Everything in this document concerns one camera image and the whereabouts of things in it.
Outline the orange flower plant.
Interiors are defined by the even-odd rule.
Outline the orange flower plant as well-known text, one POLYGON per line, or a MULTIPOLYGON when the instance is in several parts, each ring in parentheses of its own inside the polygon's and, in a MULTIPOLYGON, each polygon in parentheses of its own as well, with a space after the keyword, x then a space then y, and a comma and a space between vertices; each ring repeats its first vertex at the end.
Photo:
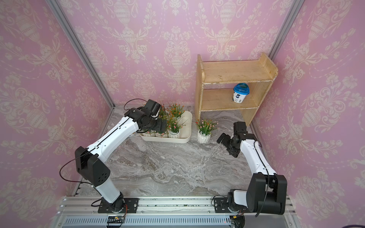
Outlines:
POLYGON ((183 105, 180 105, 180 104, 177 104, 177 103, 169 104, 168 113, 169 113, 171 118, 179 120, 181 118, 182 114, 184 113, 183 108, 184 108, 183 105))

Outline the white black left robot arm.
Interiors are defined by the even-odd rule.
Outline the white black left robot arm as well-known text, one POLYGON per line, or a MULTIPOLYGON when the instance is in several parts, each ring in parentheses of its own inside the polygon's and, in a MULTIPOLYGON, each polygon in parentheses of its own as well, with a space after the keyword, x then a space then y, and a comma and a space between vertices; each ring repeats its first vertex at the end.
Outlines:
POLYGON ((159 106, 131 108, 104 136, 87 148, 80 146, 75 151, 77 172, 89 181, 114 213, 125 210, 126 203, 122 192, 112 182, 105 162, 130 135, 142 130, 166 130, 166 121, 158 117, 160 109, 159 106))

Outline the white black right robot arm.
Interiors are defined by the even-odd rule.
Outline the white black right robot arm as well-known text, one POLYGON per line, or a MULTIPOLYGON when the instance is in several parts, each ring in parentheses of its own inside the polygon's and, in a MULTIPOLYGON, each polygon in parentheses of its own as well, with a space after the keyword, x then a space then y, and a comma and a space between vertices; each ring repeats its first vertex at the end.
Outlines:
POLYGON ((228 208, 232 212, 248 210, 260 214, 283 215, 286 207, 288 182, 279 175, 266 160, 259 141, 253 134, 236 134, 233 137, 223 133, 217 140, 230 155, 243 154, 252 172, 247 190, 232 189, 227 194, 228 208))

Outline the tall pink flower plant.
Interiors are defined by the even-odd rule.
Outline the tall pink flower plant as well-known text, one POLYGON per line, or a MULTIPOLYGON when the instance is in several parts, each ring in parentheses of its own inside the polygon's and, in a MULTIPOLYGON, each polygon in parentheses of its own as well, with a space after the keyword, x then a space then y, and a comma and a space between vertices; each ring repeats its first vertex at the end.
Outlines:
POLYGON ((160 138, 168 138, 168 133, 166 131, 165 132, 157 131, 155 133, 155 136, 160 138))

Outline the red flower plant white pot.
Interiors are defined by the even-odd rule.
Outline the red flower plant white pot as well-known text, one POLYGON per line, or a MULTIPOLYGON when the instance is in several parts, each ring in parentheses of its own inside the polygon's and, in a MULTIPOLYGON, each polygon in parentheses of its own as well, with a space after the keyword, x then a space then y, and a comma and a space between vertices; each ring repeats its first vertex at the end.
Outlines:
POLYGON ((161 106, 160 110, 159 110, 159 118, 161 119, 168 119, 168 109, 165 108, 164 105, 161 106))

